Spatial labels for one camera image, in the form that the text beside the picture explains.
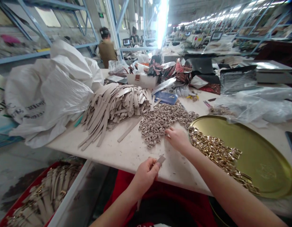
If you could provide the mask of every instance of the red cloth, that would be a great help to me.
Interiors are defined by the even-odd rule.
[[[134,175],[131,173],[122,170],[118,171],[113,193],[105,205],[104,211],[106,211],[111,206],[111,204],[123,193],[123,191],[127,189],[133,177]],[[151,188],[143,196],[143,199],[153,197],[170,198],[177,201],[191,214],[198,226],[217,226],[214,221],[208,196],[206,195],[155,181]],[[127,223],[133,217],[136,209],[137,204],[135,204],[131,209],[123,226],[127,226]]]

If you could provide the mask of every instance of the round metal tray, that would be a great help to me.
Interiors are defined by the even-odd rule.
[[[220,116],[202,116],[190,126],[206,136],[220,138],[225,146],[241,150],[236,167],[252,177],[261,197],[278,199],[292,194],[292,167],[261,135],[243,124],[229,124]]]

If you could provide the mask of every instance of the window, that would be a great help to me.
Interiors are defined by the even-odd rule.
[[[78,27],[76,18],[72,13],[55,10],[54,14],[56,15],[62,27]]]
[[[135,23],[136,23],[136,29],[139,29],[139,17],[137,15],[137,13],[135,13]]]
[[[5,15],[5,13],[0,9],[0,26],[13,26],[13,23]]]
[[[144,19],[143,19],[143,17],[140,17],[140,29],[144,30]]]
[[[78,1],[79,1],[80,5],[82,5],[82,6],[84,5],[83,0],[78,0]],[[79,12],[76,11],[76,15],[77,15],[77,18],[81,24],[81,27],[84,28],[85,22],[86,22],[86,11],[85,10],[80,10]],[[89,20],[87,21],[87,27],[91,28],[91,24],[90,24]]]
[[[51,9],[39,7],[35,7],[35,9],[48,27],[61,27],[61,24]]]

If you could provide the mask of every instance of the cardboard box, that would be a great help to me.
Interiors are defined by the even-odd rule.
[[[147,75],[127,74],[127,80],[128,84],[152,89],[156,87],[158,76],[153,77]]]

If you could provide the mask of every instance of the hand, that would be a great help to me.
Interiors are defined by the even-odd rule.
[[[170,127],[169,129],[166,129],[165,133],[169,135],[165,136],[165,138],[172,145],[172,147],[180,153],[192,146],[187,134],[181,129],[174,129],[173,127]]]
[[[159,169],[161,167],[160,163],[156,163],[155,158],[149,157],[146,161],[142,162],[138,167],[133,180],[128,186],[127,190],[130,194],[139,200],[148,191],[148,189],[153,184],[154,179],[157,178]]]

